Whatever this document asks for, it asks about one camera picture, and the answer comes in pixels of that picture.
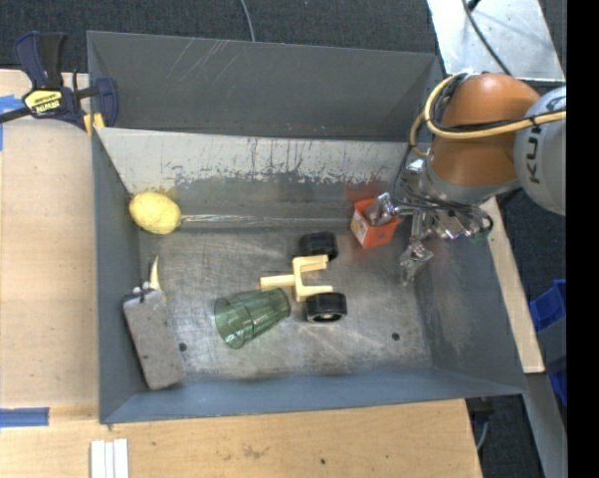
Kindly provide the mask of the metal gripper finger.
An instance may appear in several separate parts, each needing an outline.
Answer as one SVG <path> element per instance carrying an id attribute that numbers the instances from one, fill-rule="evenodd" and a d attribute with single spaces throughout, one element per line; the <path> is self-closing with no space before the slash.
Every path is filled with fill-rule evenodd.
<path id="1" fill-rule="evenodd" d="M 379 194 L 366 209 L 366 220 L 373 227 L 383 226 L 398 216 L 398 210 L 388 192 Z"/>
<path id="2" fill-rule="evenodd" d="M 434 257 L 434 253 L 421 241 L 410 243 L 400 255 L 399 264 L 404 286 L 413 282 L 417 274 Z"/>

